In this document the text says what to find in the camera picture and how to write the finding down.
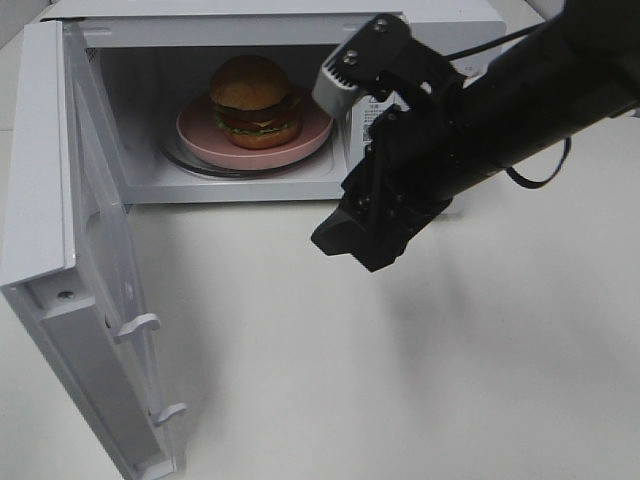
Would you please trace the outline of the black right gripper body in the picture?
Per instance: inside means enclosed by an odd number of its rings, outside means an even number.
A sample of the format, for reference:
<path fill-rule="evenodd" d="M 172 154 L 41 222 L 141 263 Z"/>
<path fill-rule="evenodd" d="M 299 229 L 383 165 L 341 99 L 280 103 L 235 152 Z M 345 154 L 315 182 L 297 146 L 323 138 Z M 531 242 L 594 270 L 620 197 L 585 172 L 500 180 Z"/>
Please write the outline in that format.
<path fill-rule="evenodd" d="M 371 142 L 344 180 L 342 199 L 357 210 L 415 210 L 426 225 L 480 178 L 454 111 L 465 77 L 445 56 L 409 42 L 379 79 L 382 90 L 364 91 L 380 100 L 397 93 L 407 108 L 391 106 L 371 124 Z"/>

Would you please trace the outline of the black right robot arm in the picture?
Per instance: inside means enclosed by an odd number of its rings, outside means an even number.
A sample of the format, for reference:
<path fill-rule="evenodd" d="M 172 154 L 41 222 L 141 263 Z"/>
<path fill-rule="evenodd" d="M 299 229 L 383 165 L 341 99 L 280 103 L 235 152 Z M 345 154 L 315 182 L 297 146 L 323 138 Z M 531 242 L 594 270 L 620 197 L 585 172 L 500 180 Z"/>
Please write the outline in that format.
<path fill-rule="evenodd" d="M 639 104 L 639 5 L 568 1 L 468 81 L 452 57 L 380 14 L 323 63 L 312 95 L 339 117 L 363 96 L 402 98 L 371 124 L 336 210 L 313 232 L 328 255 L 392 264 L 453 198 Z"/>

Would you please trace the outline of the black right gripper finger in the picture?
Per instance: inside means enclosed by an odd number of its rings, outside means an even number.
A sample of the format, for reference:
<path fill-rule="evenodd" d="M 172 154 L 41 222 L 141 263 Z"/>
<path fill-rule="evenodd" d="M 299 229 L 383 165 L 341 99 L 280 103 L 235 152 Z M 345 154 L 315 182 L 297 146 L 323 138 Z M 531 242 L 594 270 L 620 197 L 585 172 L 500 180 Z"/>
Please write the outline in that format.
<path fill-rule="evenodd" d="M 327 256 L 350 255 L 369 272 L 375 272 L 403 255 L 424 226 L 425 216 L 415 210 L 357 210 L 343 198 L 316 227 L 311 241 Z"/>
<path fill-rule="evenodd" d="M 324 71 L 347 89 L 382 90 L 389 71 L 411 40 L 410 26 L 394 14 L 375 16 L 345 40 L 324 62 Z"/>

